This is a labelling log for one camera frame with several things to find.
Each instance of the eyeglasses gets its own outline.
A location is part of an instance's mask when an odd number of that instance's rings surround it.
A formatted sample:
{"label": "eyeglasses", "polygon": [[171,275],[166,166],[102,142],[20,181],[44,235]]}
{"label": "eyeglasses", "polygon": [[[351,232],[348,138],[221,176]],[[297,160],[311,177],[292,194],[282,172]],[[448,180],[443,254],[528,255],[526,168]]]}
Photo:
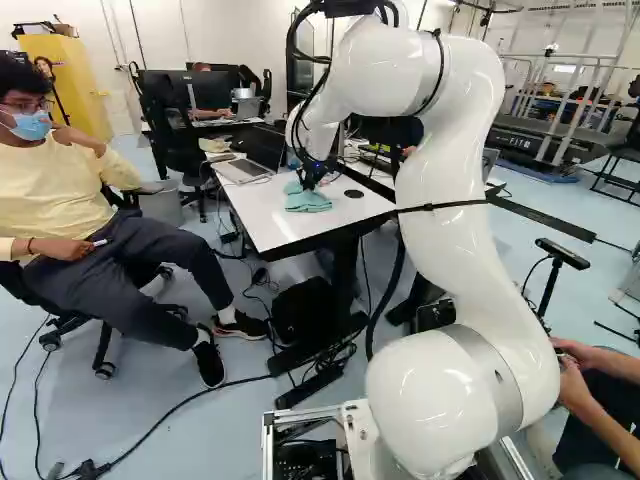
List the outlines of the eyeglasses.
{"label": "eyeglasses", "polygon": [[37,102],[0,103],[0,105],[9,107],[16,113],[23,113],[25,115],[32,115],[38,110],[50,112],[53,110],[54,104],[55,102],[53,100],[48,100],[46,98],[43,98],[42,100],[39,100]]}

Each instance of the white sock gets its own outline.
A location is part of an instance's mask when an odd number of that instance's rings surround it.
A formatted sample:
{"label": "white sock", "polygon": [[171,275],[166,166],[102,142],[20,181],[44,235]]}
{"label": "white sock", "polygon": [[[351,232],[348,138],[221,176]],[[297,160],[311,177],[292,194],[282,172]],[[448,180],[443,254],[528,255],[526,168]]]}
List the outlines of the white sock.
{"label": "white sock", "polygon": [[222,325],[229,325],[230,323],[236,323],[236,307],[229,305],[218,312],[218,318]]}
{"label": "white sock", "polygon": [[211,337],[209,336],[209,334],[205,332],[202,328],[196,327],[196,330],[198,330],[198,338],[196,339],[196,342],[193,344],[193,347],[200,345],[202,342],[209,343],[211,341]]}

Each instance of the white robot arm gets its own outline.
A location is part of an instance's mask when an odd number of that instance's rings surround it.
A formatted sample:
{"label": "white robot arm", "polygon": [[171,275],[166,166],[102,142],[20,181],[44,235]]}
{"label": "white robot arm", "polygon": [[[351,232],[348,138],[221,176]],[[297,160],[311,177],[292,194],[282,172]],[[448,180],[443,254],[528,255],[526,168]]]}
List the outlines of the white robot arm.
{"label": "white robot arm", "polygon": [[[350,113],[416,115],[425,135],[396,178],[398,210],[484,199],[481,153],[503,94],[502,66],[483,42],[365,15],[345,33],[317,95],[291,114],[287,142],[308,154],[312,188]],[[487,209],[399,213],[416,269],[454,296],[457,317],[391,343],[367,371],[384,445],[416,478],[455,478],[477,450],[535,422],[558,397],[555,352],[502,266]]]}

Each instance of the yellow sweater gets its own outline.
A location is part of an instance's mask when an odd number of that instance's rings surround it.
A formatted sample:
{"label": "yellow sweater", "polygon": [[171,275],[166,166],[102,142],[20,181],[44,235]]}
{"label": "yellow sweater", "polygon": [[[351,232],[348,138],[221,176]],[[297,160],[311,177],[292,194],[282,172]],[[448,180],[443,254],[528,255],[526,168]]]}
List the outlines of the yellow sweater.
{"label": "yellow sweater", "polygon": [[111,149],[65,146],[51,134],[37,147],[0,143],[0,261],[12,260],[15,238],[84,239],[114,211],[102,183],[127,190],[140,186],[136,169]]}

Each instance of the light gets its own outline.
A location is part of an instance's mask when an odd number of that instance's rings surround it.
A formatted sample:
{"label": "light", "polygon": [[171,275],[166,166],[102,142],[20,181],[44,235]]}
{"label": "light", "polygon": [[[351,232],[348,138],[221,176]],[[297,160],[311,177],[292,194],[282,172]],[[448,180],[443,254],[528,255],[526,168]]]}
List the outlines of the light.
{"label": "light", "polygon": [[[553,71],[558,73],[573,73],[576,71],[577,65],[554,65]],[[584,67],[580,67],[580,73],[584,72]]]}

